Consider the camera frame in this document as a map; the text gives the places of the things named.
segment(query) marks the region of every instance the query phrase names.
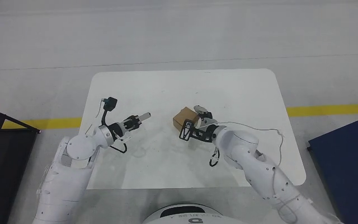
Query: white table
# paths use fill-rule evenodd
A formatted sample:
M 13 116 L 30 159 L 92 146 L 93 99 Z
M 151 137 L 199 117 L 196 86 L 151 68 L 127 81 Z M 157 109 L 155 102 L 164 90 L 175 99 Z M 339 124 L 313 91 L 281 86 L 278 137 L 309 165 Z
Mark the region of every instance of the white table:
M 98 73 L 92 79 L 80 133 L 94 121 L 101 98 L 109 96 L 118 103 L 107 115 L 108 124 L 148 111 L 152 117 L 130 132 L 126 154 L 101 149 L 87 189 L 249 186 L 243 171 L 229 167 L 224 160 L 209 166 L 212 144 L 178 138 L 173 116 L 185 106 L 198 104 L 221 122 L 281 130 L 285 139 L 280 167 L 295 185 L 305 181 L 280 89 L 268 69 Z M 280 137 L 276 132 L 229 126 L 254 133 L 260 139 L 258 149 L 278 162 Z

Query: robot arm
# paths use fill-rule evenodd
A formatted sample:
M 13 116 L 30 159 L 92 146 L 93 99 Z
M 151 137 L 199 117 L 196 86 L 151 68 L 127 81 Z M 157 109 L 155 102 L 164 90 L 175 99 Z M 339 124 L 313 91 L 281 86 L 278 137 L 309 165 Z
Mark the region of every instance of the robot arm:
M 71 214 L 87 188 L 100 148 L 110 147 L 126 132 L 139 128 L 142 121 L 150 118 L 150 113 L 132 115 L 121 123 L 107 125 L 106 113 L 114 109 L 117 100 L 109 97 L 104 102 L 102 125 L 94 129 L 92 136 L 79 134 L 72 139 L 65 137 L 60 142 L 38 190 L 39 204 L 32 224 L 69 224 Z M 88 164 L 82 169 L 65 166 L 61 162 L 63 155 L 73 160 L 89 159 Z
M 300 194 L 272 159 L 257 151 L 257 137 L 243 130 L 217 126 L 215 124 L 218 122 L 205 108 L 195 106 L 194 109 L 203 125 L 195 128 L 192 121 L 186 120 L 180 134 L 181 139 L 188 141 L 193 137 L 212 142 L 228 164 L 244 171 L 246 180 L 253 189 L 278 211 L 286 223 L 333 223 Z

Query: cable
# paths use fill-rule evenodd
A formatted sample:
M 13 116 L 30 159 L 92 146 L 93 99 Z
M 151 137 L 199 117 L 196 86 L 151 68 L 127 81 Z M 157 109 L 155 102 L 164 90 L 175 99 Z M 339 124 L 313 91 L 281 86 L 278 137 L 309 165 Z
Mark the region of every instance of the cable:
M 209 161 L 209 165 L 211 167 L 216 166 L 218 164 L 218 162 L 219 162 L 219 159 L 220 159 L 220 150 L 215 147 L 215 151 L 214 151 L 214 154 L 212 155 L 212 157 L 216 156 L 216 153 L 218 154 L 218 160 L 214 164 L 212 164 L 213 159 L 211 158 L 210 161 Z
M 250 125 L 242 124 L 242 123 L 239 123 L 239 122 L 215 122 L 215 123 L 203 125 L 200 128 L 205 128 L 205 127 L 208 127 L 208 126 L 210 126 L 212 124 L 238 124 L 238 125 L 242 125 L 242 126 L 254 129 L 254 130 L 262 130 L 262 131 L 275 130 L 275 131 L 277 131 L 277 134 L 281 137 L 281 143 L 280 143 L 280 148 L 279 148 L 280 159 L 279 159 L 279 163 L 277 164 L 277 167 L 279 167 L 281 165 L 281 162 L 282 162 L 282 144 L 284 143 L 284 135 L 278 129 L 276 129 L 276 128 L 268 128 L 268 129 L 254 128 L 254 127 L 252 127 Z
M 95 119 L 96 119 L 96 118 L 98 117 L 98 115 L 100 114 L 102 102 L 103 102 L 103 101 L 101 100 L 101 102 L 100 102 L 100 108 L 98 109 L 98 113 L 97 113 Z M 91 128 L 92 125 L 93 125 L 93 122 L 92 122 L 92 124 L 89 126 L 89 128 L 87 129 L 87 131 L 85 132 L 85 134 L 87 134 L 87 132 L 90 130 L 90 128 Z
M 116 151 L 119 151 L 119 152 L 125 154 L 125 153 L 127 152 L 128 148 L 127 148 L 126 143 L 123 143 L 123 145 L 124 145 L 124 151 L 121 151 L 121 150 L 119 150 L 118 148 L 113 147 L 113 146 L 110 146 L 110 147 L 113 148 L 113 149 L 116 150 Z

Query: small brown box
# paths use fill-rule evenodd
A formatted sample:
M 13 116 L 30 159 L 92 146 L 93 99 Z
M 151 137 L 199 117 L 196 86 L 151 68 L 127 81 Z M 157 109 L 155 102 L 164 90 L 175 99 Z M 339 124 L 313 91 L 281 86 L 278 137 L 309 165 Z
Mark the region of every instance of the small brown box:
M 199 119 L 199 116 L 194 111 L 185 107 L 173 118 L 174 127 L 181 131 L 183 123 L 186 119 L 192 120 L 194 123 L 196 123 Z

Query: yellow floor stripe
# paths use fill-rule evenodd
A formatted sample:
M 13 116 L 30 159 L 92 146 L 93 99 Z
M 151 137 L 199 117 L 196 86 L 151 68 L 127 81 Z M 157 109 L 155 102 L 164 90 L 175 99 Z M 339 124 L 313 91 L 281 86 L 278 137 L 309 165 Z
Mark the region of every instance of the yellow floor stripe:
M 345 115 L 358 114 L 358 104 L 351 105 L 326 105 L 326 106 L 297 106 L 286 108 L 290 117 L 294 116 L 322 116 L 322 115 Z M 23 120 L 40 130 L 44 129 L 62 129 L 62 128 L 79 128 L 82 118 L 54 118 L 39 120 Z M 3 129 L 21 128 L 21 126 L 5 121 Z
M 40 120 L 22 120 L 25 124 L 31 125 L 37 129 L 61 129 L 61 128 L 79 128 L 82 118 L 54 118 Z M 3 129 L 22 128 L 13 122 L 6 121 Z
M 289 116 L 322 116 L 358 114 L 358 104 L 326 105 L 326 106 L 297 106 L 286 108 Z

